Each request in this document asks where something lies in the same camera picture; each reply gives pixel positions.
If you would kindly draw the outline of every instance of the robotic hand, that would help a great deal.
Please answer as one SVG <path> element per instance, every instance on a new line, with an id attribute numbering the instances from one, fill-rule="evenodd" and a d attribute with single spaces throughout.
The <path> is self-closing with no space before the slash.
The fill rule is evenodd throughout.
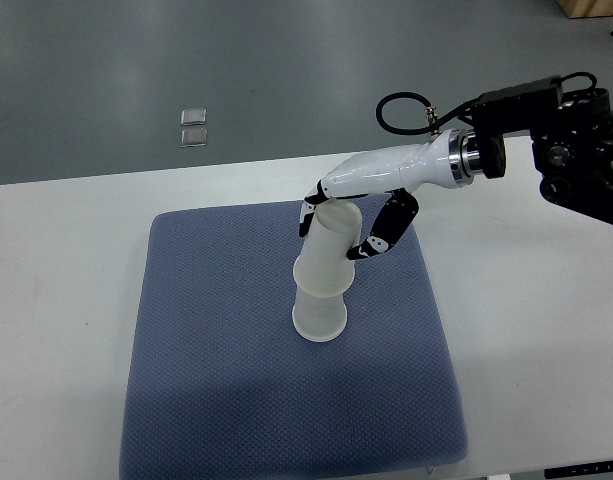
<path id="1" fill-rule="evenodd" d="M 564 81 L 584 76 L 589 88 L 563 93 Z M 412 196 L 423 183 L 444 188 L 470 185 L 475 175 L 503 177 L 506 156 L 503 134 L 529 130 L 535 167 L 543 175 L 542 196 L 557 205 L 613 224 L 613 112 L 608 92 L 596 88 L 592 74 L 579 72 L 549 77 L 480 95 L 438 119 L 419 94 L 400 92 L 377 105 L 377 121 L 390 133 L 429 133 L 429 141 L 358 153 L 322 178 L 306 196 L 300 215 L 300 236 L 308 230 L 317 205 L 330 198 L 356 198 L 391 193 L 368 238 L 351 248 L 350 260 L 391 249 L 419 209 Z M 428 127 L 400 129 L 385 122 L 384 106 L 412 98 L 426 107 Z M 439 127 L 453 118 L 470 130 Z"/>

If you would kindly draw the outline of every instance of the blue fabric pad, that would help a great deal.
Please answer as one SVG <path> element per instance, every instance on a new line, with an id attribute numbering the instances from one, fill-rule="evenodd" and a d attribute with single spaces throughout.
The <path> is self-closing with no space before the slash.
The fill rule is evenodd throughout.
<path id="1" fill-rule="evenodd" d="M 387 197 L 356 203 L 364 235 Z M 295 331 L 299 202 L 158 216 L 126 397 L 123 479 L 325 478 L 466 454 L 414 230 L 356 263 L 348 324 Z"/>

